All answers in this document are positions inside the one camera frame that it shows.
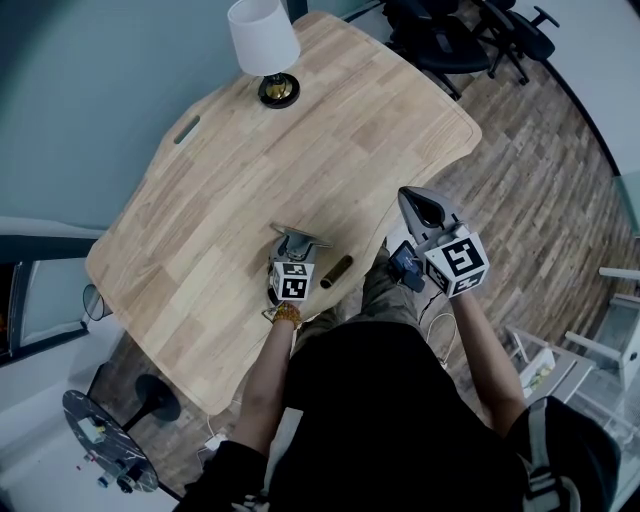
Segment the brown cylinder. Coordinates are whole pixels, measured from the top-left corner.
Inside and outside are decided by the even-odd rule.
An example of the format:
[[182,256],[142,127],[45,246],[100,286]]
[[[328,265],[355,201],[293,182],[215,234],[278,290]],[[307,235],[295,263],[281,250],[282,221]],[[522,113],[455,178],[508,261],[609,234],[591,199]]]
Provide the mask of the brown cylinder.
[[347,254],[320,280],[320,286],[324,289],[331,288],[351,265],[353,265],[353,257]]

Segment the white lampshade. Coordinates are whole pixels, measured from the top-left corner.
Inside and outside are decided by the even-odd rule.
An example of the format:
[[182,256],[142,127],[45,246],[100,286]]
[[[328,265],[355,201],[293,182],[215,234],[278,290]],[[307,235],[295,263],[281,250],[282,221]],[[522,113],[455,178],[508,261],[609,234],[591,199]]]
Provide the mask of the white lampshade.
[[254,76],[275,75],[300,56],[300,43],[280,0],[240,0],[227,14],[242,70]]

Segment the khaki pants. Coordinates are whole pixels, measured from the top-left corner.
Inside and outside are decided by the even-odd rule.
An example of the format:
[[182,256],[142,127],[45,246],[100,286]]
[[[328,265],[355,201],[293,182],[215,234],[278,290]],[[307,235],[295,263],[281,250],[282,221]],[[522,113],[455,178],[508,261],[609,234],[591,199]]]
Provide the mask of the khaki pants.
[[361,312],[344,322],[338,307],[334,306],[305,322],[298,331],[293,350],[295,354],[310,339],[317,338],[340,324],[355,322],[397,322],[409,324],[422,333],[413,302],[413,291],[397,284],[388,270],[389,251],[381,247],[364,279]]

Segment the small round table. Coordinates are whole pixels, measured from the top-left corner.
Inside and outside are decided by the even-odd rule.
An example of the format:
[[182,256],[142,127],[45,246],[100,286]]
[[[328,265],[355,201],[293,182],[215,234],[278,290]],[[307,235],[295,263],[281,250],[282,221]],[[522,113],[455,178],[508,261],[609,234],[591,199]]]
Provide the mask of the small round table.
[[[62,406],[67,423],[74,435],[87,451],[94,454],[98,465],[114,477],[137,465],[140,478],[134,485],[137,491],[152,492],[158,488],[158,475],[146,455],[129,437],[127,432],[147,414],[164,421],[175,421],[180,416],[180,404],[169,387],[153,375],[141,375],[136,380],[136,394],[142,407],[121,427],[109,413],[80,391],[67,391],[62,397]],[[78,426],[78,422],[91,418],[104,427],[104,441],[92,443]]]

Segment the office chair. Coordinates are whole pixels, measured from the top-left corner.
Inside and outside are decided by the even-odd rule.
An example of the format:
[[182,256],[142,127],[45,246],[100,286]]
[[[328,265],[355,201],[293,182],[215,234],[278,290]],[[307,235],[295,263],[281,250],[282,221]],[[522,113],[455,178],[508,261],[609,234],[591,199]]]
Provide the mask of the office chair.
[[[387,46],[421,71],[430,71],[459,100],[447,74],[489,67],[489,57],[471,31],[454,16],[458,0],[387,0],[383,14],[393,28]],[[497,17],[504,17],[495,9]]]
[[[556,47],[538,29],[538,25],[545,20],[550,21],[556,27],[560,27],[560,24],[540,7],[534,7],[539,13],[538,16],[532,21],[527,20],[517,12],[510,10],[516,0],[487,0],[486,2],[474,0],[474,3],[480,6],[480,23],[473,29],[473,35],[480,41],[498,48],[498,55],[487,73],[489,78],[495,78],[498,65],[502,57],[506,55],[522,75],[519,82],[526,85],[529,82],[529,77],[522,68],[519,59],[526,55],[531,60],[538,62],[547,60]],[[504,15],[503,17],[495,15],[495,7]],[[493,35],[493,39],[482,35],[487,29]],[[517,52],[518,58],[513,54],[513,49]]]

